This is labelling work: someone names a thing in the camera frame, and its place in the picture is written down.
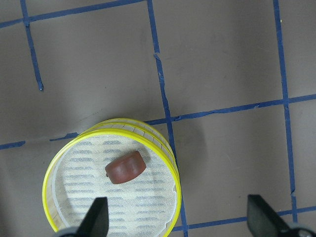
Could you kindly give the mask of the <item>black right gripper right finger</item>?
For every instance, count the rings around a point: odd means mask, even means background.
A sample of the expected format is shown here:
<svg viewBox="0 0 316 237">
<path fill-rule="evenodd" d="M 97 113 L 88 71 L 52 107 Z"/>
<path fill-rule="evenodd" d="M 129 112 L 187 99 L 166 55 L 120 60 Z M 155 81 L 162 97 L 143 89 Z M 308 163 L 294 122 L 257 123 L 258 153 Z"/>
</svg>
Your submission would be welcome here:
<svg viewBox="0 0 316 237">
<path fill-rule="evenodd" d="M 247 197 L 247 226 L 253 237 L 296 236 L 296 230 L 290 228 L 260 195 Z"/>
</svg>

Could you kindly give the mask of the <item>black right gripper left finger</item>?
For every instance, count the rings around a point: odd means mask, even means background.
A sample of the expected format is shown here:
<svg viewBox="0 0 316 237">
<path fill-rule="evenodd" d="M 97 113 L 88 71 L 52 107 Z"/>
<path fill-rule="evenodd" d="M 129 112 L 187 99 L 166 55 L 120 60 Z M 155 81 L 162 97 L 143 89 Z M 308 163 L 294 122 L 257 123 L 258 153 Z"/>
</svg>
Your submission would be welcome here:
<svg viewBox="0 0 316 237">
<path fill-rule="evenodd" d="M 76 237 L 106 237 L 109 231 L 107 197 L 97 197 L 79 225 Z"/>
</svg>

